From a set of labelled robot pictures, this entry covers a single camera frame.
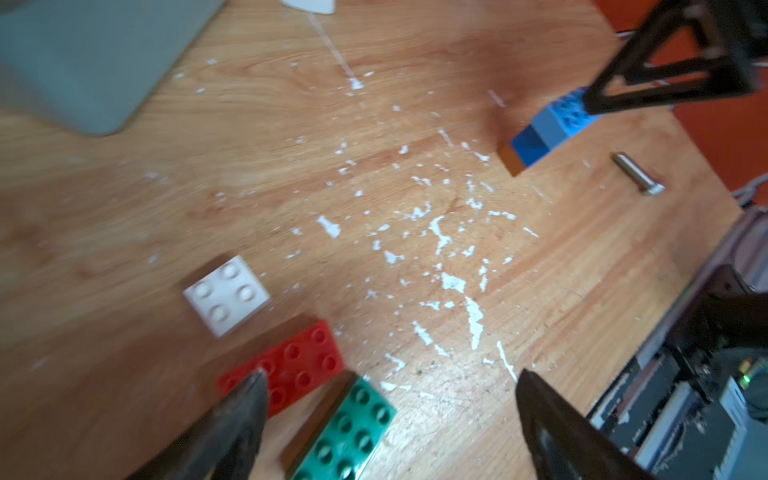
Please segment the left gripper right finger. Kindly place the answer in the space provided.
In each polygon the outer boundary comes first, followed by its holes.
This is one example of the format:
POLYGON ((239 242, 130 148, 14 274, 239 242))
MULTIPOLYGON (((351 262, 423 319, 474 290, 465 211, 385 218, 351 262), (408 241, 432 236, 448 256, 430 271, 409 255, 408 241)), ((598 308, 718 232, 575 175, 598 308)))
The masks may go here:
POLYGON ((522 433, 539 479, 651 479, 537 373, 515 390, 522 433))

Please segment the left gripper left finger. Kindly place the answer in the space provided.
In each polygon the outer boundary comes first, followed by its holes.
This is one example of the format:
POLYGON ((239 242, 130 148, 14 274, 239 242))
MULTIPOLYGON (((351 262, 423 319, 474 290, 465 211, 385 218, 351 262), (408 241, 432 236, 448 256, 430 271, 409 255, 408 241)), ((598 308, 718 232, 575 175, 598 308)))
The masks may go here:
POLYGON ((129 477, 247 479, 268 413, 268 375, 259 369, 129 477))

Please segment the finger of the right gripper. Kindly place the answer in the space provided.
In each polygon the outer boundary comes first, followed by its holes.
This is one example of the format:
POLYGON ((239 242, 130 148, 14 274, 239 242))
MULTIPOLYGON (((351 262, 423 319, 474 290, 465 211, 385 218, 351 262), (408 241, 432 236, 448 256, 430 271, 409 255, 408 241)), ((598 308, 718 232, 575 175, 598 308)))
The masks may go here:
POLYGON ((661 1, 585 90, 593 114, 714 101, 762 87, 765 1, 661 1))

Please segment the light blue lego brick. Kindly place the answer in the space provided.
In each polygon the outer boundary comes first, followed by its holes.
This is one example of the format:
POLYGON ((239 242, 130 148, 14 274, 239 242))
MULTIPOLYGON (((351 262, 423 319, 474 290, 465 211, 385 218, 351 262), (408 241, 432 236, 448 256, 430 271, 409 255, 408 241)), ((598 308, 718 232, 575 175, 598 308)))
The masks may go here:
POLYGON ((584 87, 571 91, 549 103, 531 121, 531 126, 550 150, 578 135, 594 124, 600 115, 587 112, 584 87))

